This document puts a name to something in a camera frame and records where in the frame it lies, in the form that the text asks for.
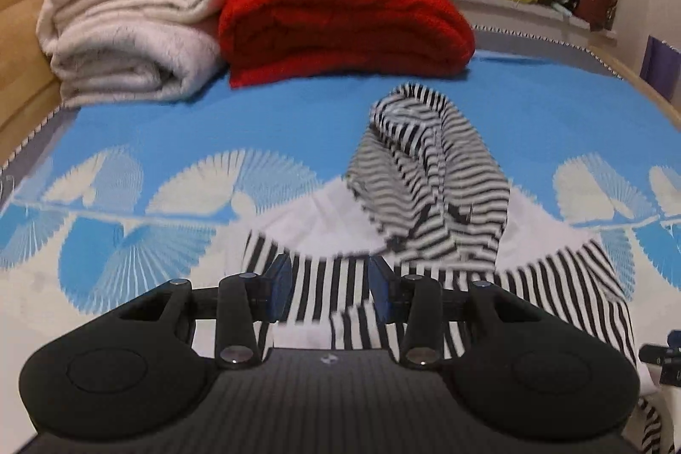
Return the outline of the striped hoodie with white vest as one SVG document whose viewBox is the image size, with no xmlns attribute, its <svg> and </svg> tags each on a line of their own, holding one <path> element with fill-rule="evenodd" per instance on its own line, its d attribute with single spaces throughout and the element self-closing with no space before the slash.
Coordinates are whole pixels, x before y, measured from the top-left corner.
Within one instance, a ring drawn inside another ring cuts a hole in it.
<svg viewBox="0 0 681 454">
<path fill-rule="evenodd" d="M 397 351 L 406 328 L 381 322 L 368 283 L 368 261 L 381 256 L 396 274 L 447 289 L 492 282 L 635 355 L 629 306 L 601 243 L 511 187 L 475 127 L 427 86 L 405 83 L 376 101 L 347 173 L 252 227 L 246 271 L 282 252 L 293 265 L 283 317 L 255 328 L 264 349 Z"/>
</svg>

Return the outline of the blue white patterned bedspread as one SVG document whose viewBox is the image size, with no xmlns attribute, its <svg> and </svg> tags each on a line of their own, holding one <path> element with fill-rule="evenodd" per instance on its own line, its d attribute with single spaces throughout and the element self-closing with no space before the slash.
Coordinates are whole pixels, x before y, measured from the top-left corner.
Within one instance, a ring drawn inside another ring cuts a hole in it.
<svg viewBox="0 0 681 454">
<path fill-rule="evenodd" d="M 479 29 L 455 80 L 430 80 L 511 187 L 495 279 L 579 326 L 680 326 L 680 133 L 592 49 Z M 345 175 L 397 76 L 288 80 L 189 103 L 56 112 L 1 173 L 1 448 L 34 428 L 22 365 L 54 337 L 173 279 L 212 287 L 279 251 L 295 297 L 263 347 L 395 348 L 361 281 L 382 236 Z"/>
</svg>

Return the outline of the red folded blanket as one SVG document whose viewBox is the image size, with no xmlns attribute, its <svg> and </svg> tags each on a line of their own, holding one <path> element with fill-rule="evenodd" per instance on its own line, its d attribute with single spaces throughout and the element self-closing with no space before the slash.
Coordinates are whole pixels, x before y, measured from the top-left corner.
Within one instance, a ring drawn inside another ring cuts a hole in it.
<svg viewBox="0 0 681 454">
<path fill-rule="evenodd" d="M 226 0 L 218 41 L 234 89 L 345 73 L 449 78 L 475 54 L 450 0 Z"/>
</svg>

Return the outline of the cream folded blanket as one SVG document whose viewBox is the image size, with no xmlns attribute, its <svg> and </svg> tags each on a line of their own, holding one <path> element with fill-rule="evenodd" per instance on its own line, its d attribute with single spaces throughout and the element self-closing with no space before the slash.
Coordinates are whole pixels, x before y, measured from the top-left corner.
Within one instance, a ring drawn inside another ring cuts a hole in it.
<svg viewBox="0 0 681 454">
<path fill-rule="evenodd" d="M 223 65 L 217 39 L 226 0 L 44 0 L 40 49 L 63 106 L 178 101 Z"/>
</svg>

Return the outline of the purple bag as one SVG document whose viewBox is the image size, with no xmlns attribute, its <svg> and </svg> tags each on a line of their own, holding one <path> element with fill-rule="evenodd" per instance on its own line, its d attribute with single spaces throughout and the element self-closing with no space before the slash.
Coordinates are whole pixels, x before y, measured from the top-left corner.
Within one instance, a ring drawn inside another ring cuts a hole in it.
<svg viewBox="0 0 681 454">
<path fill-rule="evenodd" d="M 667 101 L 672 101 L 676 85 L 680 83 L 681 53 L 666 41 L 647 37 L 639 77 Z"/>
</svg>

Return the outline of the wooden bed headboard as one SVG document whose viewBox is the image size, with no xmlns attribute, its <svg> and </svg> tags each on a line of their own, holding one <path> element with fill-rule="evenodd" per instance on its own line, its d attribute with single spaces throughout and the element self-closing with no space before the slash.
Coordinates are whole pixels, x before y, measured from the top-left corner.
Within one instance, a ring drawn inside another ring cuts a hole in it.
<svg viewBox="0 0 681 454">
<path fill-rule="evenodd" d="M 44 0 L 1 0 L 1 161 L 16 157 L 60 106 L 60 82 L 40 50 L 36 23 Z"/>
</svg>

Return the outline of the wooden bed frame edge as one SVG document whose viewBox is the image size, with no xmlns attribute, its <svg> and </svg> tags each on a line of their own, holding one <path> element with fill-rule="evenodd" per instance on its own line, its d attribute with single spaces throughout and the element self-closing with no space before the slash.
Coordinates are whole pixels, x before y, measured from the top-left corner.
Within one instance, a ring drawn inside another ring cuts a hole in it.
<svg viewBox="0 0 681 454">
<path fill-rule="evenodd" d="M 587 49 L 604 66 L 607 66 L 609 69 L 611 69 L 613 74 L 628 82 L 634 89 L 636 89 L 639 93 L 642 93 L 644 97 L 647 97 L 647 99 L 655 104 L 655 107 L 658 108 L 658 111 L 664 114 L 666 119 L 671 122 L 672 126 L 676 130 L 681 130 L 680 112 L 674 108 L 672 104 L 658 91 L 655 91 L 655 89 L 652 88 L 649 83 L 645 82 L 645 80 L 642 80 L 641 77 L 635 74 L 623 62 L 616 57 L 613 57 L 613 55 L 608 54 L 600 47 L 589 46 Z"/>
</svg>

